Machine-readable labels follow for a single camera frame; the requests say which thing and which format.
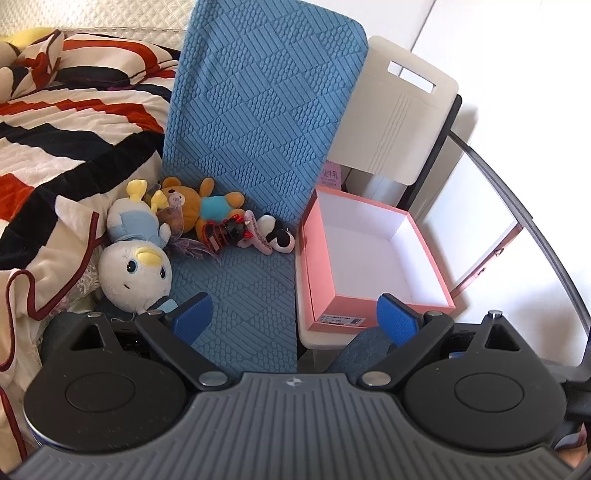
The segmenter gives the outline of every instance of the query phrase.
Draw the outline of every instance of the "red and black toy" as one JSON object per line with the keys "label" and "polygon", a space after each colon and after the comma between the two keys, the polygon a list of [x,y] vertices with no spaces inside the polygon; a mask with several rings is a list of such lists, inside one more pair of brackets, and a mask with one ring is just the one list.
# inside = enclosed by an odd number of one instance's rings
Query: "red and black toy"
{"label": "red and black toy", "polygon": [[203,225],[203,243],[218,253],[225,246],[236,245],[243,238],[252,238],[242,215],[234,215],[216,223],[213,220]]}

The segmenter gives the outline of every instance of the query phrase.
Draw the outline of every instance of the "plush toy's blue eye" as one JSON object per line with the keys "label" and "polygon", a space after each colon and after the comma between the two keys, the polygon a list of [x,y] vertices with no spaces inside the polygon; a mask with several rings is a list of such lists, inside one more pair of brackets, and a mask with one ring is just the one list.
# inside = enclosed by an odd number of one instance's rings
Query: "plush toy's blue eye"
{"label": "plush toy's blue eye", "polygon": [[129,273],[135,273],[138,269],[138,263],[135,260],[129,260],[127,262],[127,271]]}

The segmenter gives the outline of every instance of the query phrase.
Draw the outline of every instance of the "bed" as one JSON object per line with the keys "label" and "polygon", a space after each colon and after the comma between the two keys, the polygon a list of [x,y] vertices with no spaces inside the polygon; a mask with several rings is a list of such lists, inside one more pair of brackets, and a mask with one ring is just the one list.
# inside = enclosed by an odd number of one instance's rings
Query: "bed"
{"label": "bed", "polygon": [[104,218],[128,180],[158,181],[179,53],[55,30],[10,67],[12,98],[0,105],[3,470],[35,444],[22,397],[44,326],[98,286]]}
{"label": "bed", "polygon": [[[0,0],[0,35],[8,35],[25,28],[43,25],[59,28],[66,34],[85,31],[145,40],[180,49],[193,5],[194,0],[100,0],[97,2],[85,0],[74,2]],[[168,83],[171,88],[173,81],[174,79],[168,79],[163,83]],[[162,98],[155,100],[161,108],[167,108],[162,103],[164,101]],[[152,169],[151,163],[156,164],[159,161],[159,155],[155,155],[148,162],[147,170]],[[155,173],[146,171],[145,176],[155,176]],[[54,311],[49,312],[50,314],[68,308],[96,286],[94,263],[91,262],[91,259],[88,263],[90,266],[82,268],[81,263],[76,269],[75,273],[80,275],[78,282],[53,306]],[[27,284],[28,280],[21,277],[19,282]],[[39,318],[40,314],[44,313],[46,312],[41,310],[36,317]],[[22,431],[25,432],[25,439],[29,442],[32,441],[30,436],[27,436],[28,430],[24,426],[20,400],[23,390],[40,367],[35,344],[43,329],[43,322],[38,322],[27,314],[22,318],[24,319],[22,334],[26,338],[23,345],[27,345],[27,347],[20,347],[17,355],[17,358],[22,358],[22,361],[18,366],[15,362],[10,362],[10,367],[4,372],[0,372],[0,387],[3,387],[0,390],[2,406],[3,410],[9,414],[6,416],[0,413],[0,469],[4,471],[10,470],[16,465],[22,455],[22,451],[19,450],[27,448],[17,445],[13,432],[21,426]],[[10,335],[5,333],[0,335],[0,345],[8,352],[10,352],[10,342],[7,340],[10,338]]]}

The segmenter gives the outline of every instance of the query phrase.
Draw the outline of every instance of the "pink label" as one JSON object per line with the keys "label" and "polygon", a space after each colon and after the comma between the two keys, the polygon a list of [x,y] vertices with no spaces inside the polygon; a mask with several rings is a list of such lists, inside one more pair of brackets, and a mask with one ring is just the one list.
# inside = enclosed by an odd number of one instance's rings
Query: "pink label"
{"label": "pink label", "polygon": [[322,167],[322,170],[320,170],[320,176],[316,183],[330,189],[340,190],[342,184],[340,179],[340,165],[327,161]]}

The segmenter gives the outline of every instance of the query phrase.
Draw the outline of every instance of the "pink box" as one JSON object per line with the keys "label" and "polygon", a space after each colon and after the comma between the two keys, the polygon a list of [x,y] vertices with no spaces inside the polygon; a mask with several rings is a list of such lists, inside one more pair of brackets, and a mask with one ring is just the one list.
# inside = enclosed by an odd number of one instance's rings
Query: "pink box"
{"label": "pink box", "polygon": [[306,326],[355,333],[378,324],[376,301],[391,293],[419,313],[455,305],[408,212],[316,187],[301,228]]}

